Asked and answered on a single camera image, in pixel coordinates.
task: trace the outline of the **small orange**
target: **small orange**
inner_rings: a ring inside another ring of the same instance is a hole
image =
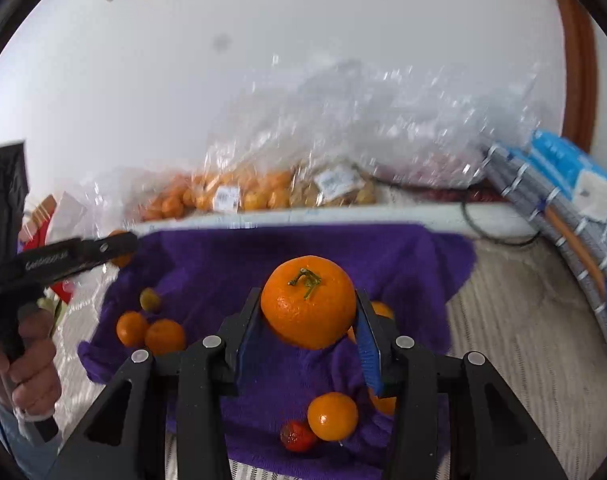
[[[355,288],[337,264],[301,256],[281,264],[261,292],[269,326],[294,346],[320,350],[338,341],[357,311]]]
[[[142,211],[143,222],[156,222],[164,219],[164,213],[157,209],[144,209]]]
[[[194,200],[192,197],[192,190],[190,188],[188,188],[184,191],[184,194],[181,197],[181,202],[183,202],[183,205],[186,207],[192,208],[195,206]]]
[[[314,399],[308,406],[308,424],[322,440],[344,440],[355,431],[359,412],[355,401],[339,392]]]
[[[186,349],[186,334],[179,323],[171,319],[160,319],[151,324],[146,338],[146,346],[152,355],[160,356]]]
[[[394,312],[392,311],[392,308],[390,308],[385,303],[382,303],[381,301],[373,301],[372,305],[373,305],[373,310],[375,311],[375,314],[378,314],[379,316],[386,316],[386,317],[389,317],[390,319],[394,319]],[[354,332],[354,330],[352,330],[352,327],[350,327],[347,331],[347,338],[350,339],[353,343],[357,342],[355,339],[355,332]]]
[[[222,173],[219,176],[219,184],[223,184],[224,186],[227,186],[228,184],[234,184],[235,182],[237,182],[237,176],[232,173],[232,171]]]
[[[162,298],[154,291],[153,288],[145,288],[139,294],[139,304],[146,312],[156,314],[162,309]]]
[[[206,173],[204,176],[204,189],[206,191],[213,191],[214,193],[219,184],[221,184],[221,181],[219,180],[218,175],[214,173]]]
[[[269,209],[287,209],[290,207],[290,193],[287,189],[274,189],[268,199]]]
[[[260,190],[248,191],[244,194],[242,208],[244,211],[258,211],[268,207],[268,196]]]
[[[127,348],[144,345],[148,322],[139,312],[126,312],[117,320],[117,337]]]
[[[213,210],[213,198],[215,197],[216,188],[209,191],[199,191],[193,193],[193,200],[195,207],[200,211],[212,211]]]
[[[151,200],[151,203],[148,205],[148,209],[155,209],[161,211],[162,204],[164,203],[164,198],[165,197],[163,193],[157,195],[153,200]]]
[[[268,184],[270,189],[290,187],[293,180],[293,171],[275,171],[274,173],[268,173],[265,177],[265,182]]]
[[[258,186],[257,172],[254,168],[241,168],[234,172],[233,182],[243,189],[255,189]]]
[[[164,218],[181,218],[184,214],[184,205],[181,197],[176,195],[169,196],[162,204],[162,213]]]
[[[108,236],[120,235],[125,232],[126,231],[123,231],[122,229],[115,229]],[[117,258],[113,258],[110,261],[110,263],[116,267],[119,267],[119,269],[123,269],[127,264],[130,263],[130,260],[132,259],[132,257],[133,257],[132,254],[122,254],[121,256],[117,256]]]
[[[375,396],[372,388],[368,388],[368,397],[373,403],[373,406],[378,412],[382,412],[384,415],[394,416],[394,410],[397,405],[397,397],[388,397],[387,399],[380,399]]]
[[[172,184],[171,187],[169,187],[167,190],[165,190],[165,194],[168,196],[176,196],[176,197],[178,197],[178,199],[181,200],[181,198],[183,197],[183,194],[186,192],[186,189],[188,189],[187,182],[176,183],[176,184]]]

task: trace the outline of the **black handle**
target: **black handle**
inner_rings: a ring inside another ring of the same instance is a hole
[[[50,442],[59,434],[59,426],[53,416],[49,416],[46,420],[33,422],[33,424],[44,442]]]
[[[177,396],[177,465],[180,478],[231,480],[219,391],[212,361],[224,343],[205,348],[201,341],[183,352]]]
[[[19,322],[15,316],[6,316],[0,322],[0,345],[10,363],[15,362],[24,355],[26,347],[19,334]],[[44,443],[50,442],[59,434],[59,427],[52,416],[39,422],[26,422],[26,425],[29,424],[34,425],[40,439]],[[34,432],[28,431],[28,434],[33,435]],[[39,442],[39,439],[36,439],[33,444],[41,444],[41,442]]]
[[[393,351],[406,368],[406,380],[397,396],[390,456],[383,480],[425,480],[437,473],[437,367],[435,356],[415,343]]]

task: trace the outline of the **screw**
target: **screw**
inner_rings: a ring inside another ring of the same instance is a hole
[[[218,335],[206,336],[206,337],[204,337],[204,340],[202,341],[202,344],[206,348],[217,348],[219,345],[221,345],[221,343],[222,343],[222,339]]]
[[[409,335],[400,335],[397,339],[395,339],[395,343],[397,343],[399,348],[412,348],[415,346],[415,340]]]
[[[133,363],[143,363],[148,359],[148,350],[135,350],[130,358],[133,360]]]
[[[470,361],[473,365],[481,366],[486,362],[486,358],[479,352],[470,352],[468,354],[468,361]]]

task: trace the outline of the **purple cloth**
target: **purple cloth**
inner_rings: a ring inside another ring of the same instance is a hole
[[[238,312],[250,289],[262,286],[279,264],[306,254],[333,260],[357,288],[388,304],[400,332],[434,352],[448,352],[445,303],[475,261],[471,242],[459,235],[410,224],[166,231],[140,239],[132,262],[107,291],[94,336],[78,348],[88,377],[106,383],[130,355],[115,325],[123,312],[139,310],[143,288],[161,295],[162,316],[180,322],[190,343],[216,333],[224,316]],[[357,402],[357,431],[343,447],[322,443],[306,455],[285,450],[283,423],[305,420],[311,400],[331,391]],[[223,398],[222,413],[234,460],[313,480],[381,476],[392,419],[370,403],[357,348],[346,337],[306,351],[283,344],[261,325],[246,349],[240,396]],[[440,431],[442,442],[442,424]]]

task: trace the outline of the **mandarin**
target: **mandarin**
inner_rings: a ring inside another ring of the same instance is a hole
[[[388,397],[387,399],[380,399],[375,395],[372,388],[368,388],[368,397],[373,403],[373,406],[378,412],[384,415],[394,416],[394,410],[397,405],[397,397]]]
[[[261,190],[247,191],[242,199],[244,211],[258,211],[268,207],[268,195]]]
[[[290,207],[290,192],[287,189],[274,189],[268,199],[269,209],[287,209]]]
[[[352,325],[355,288],[337,264],[301,256],[281,264],[261,292],[261,310],[283,340],[309,350],[326,348]]]
[[[160,319],[151,324],[144,343],[154,356],[186,349],[186,334],[182,326],[171,319]]]
[[[184,191],[184,194],[181,197],[181,202],[183,202],[183,205],[188,208],[193,208],[195,206],[195,202],[192,196],[192,190],[190,188],[187,188]]]
[[[339,392],[319,396],[308,406],[310,429],[322,440],[344,440],[353,434],[358,421],[355,401]]]
[[[125,312],[117,320],[117,337],[127,348],[144,345],[148,322],[139,312]]]
[[[372,305],[375,314],[377,314],[378,316],[384,316],[389,317],[390,319],[394,319],[394,312],[392,311],[392,308],[390,308],[385,303],[382,303],[381,301],[373,301]],[[355,331],[352,330],[352,327],[347,330],[347,338],[350,339],[353,343],[357,342],[355,339]]]
[[[124,231],[123,229],[115,229],[108,236],[120,235],[125,232],[127,231]],[[123,269],[127,264],[130,263],[132,257],[132,254],[122,254],[121,256],[117,256],[116,258],[111,259],[110,263],[116,267],[119,267],[119,269]]]
[[[183,193],[180,196],[171,195],[162,204],[162,213],[164,218],[181,218],[184,214],[184,205],[181,202]]]
[[[162,298],[152,288],[145,288],[139,294],[139,304],[146,312],[156,314],[162,309]]]

